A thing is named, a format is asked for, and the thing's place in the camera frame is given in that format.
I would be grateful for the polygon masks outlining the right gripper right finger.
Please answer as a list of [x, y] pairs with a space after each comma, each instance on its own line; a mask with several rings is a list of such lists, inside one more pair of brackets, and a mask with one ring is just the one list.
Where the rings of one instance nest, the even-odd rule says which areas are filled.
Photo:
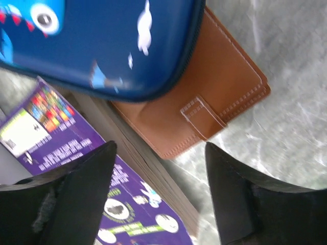
[[205, 163], [222, 244], [326, 244], [326, 190], [270, 177], [208, 142]]

